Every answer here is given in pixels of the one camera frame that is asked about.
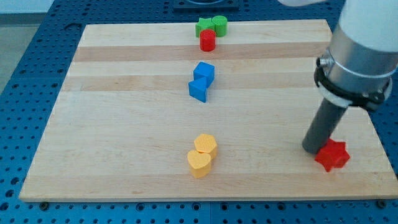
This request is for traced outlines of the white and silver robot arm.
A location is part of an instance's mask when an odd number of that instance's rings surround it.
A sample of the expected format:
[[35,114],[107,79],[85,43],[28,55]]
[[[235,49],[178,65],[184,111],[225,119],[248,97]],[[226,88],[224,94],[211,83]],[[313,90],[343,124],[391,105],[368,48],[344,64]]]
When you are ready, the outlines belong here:
[[397,0],[346,0],[315,83],[339,108],[374,111],[391,95],[397,71]]

